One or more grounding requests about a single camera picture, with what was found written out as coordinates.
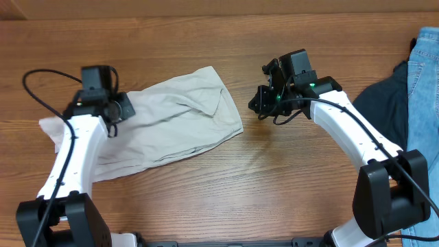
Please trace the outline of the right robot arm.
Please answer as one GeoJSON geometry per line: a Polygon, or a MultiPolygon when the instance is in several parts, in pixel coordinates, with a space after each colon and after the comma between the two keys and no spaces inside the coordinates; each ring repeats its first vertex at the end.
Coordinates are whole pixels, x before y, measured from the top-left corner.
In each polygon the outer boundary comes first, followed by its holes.
{"type": "Polygon", "coordinates": [[[319,78],[304,49],[262,67],[261,85],[248,107],[260,120],[304,114],[325,129],[357,170],[353,218],[322,237],[297,237],[293,246],[386,246],[399,231],[429,219],[427,162],[380,134],[351,104],[330,76],[319,78]]]}

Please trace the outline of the beige shorts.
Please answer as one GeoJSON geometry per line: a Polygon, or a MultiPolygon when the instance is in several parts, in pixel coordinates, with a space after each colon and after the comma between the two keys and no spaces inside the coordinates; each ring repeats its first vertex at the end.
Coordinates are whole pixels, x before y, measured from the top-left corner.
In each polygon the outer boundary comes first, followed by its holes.
{"type": "Polygon", "coordinates": [[[96,182],[128,176],[209,151],[244,131],[212,66],[130,91],[135,115],[118,124],[95,168],[96,182]]]}

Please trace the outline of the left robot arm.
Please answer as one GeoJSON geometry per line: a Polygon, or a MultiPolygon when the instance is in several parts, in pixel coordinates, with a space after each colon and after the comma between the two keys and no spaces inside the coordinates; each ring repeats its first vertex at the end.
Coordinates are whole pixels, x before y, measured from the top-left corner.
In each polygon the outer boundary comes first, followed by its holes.
{"type": "Polygon", "coordinates": [[[26,246],[144,246],[138,233],[111,233],[91,199],[95,166],[117,124],[134,116],[120,92],[114,67],[83,67],[77,91],[63,113],[62,144],[35,200],[22,202],[16,222],[26,246]]]}

